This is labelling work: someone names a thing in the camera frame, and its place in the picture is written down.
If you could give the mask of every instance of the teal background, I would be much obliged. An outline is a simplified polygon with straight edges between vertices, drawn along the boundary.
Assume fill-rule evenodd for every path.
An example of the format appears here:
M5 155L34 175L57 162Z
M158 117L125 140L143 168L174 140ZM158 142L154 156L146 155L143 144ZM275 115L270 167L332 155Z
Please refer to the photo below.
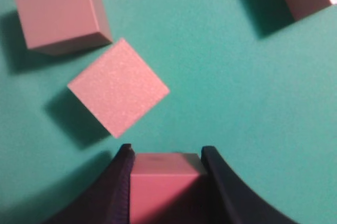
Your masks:
M171 89L120 139L66 84L107 47L25 49L0 0L0 223L38 223L76 197L122 143L137 152L215 145L261 197L300 223L337 223L337 10L294 23L283 0L103 0Z

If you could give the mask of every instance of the held cube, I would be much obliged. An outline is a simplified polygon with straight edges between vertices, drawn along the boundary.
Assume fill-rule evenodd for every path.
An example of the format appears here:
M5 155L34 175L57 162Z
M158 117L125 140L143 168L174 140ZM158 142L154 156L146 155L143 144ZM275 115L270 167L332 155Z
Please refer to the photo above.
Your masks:
M197 154L137 154L130 224L205 224L206 171Z

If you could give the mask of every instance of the teal surface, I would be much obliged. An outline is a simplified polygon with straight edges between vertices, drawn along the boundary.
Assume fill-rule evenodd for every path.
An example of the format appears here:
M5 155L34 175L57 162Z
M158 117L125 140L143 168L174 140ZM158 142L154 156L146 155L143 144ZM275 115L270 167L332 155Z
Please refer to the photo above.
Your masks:
M137 152L215 145L261 197L300 223L337 223L337 9L294 23L283 0L104 0L171 93L114 139L66 84L107 47L27 52L0 0L0 223L59 210L122 143Z

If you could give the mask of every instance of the green table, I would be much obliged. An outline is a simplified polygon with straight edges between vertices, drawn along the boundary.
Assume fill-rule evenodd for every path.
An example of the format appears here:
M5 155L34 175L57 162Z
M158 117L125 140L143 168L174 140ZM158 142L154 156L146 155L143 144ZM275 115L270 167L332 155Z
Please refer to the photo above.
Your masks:
M294 23L283 0L104 0L171 93L114 139L66 84L104 52L27 52L0 0L0 223L69 203L122 143L215 145L261 197L300 223L337 223L337 10Z

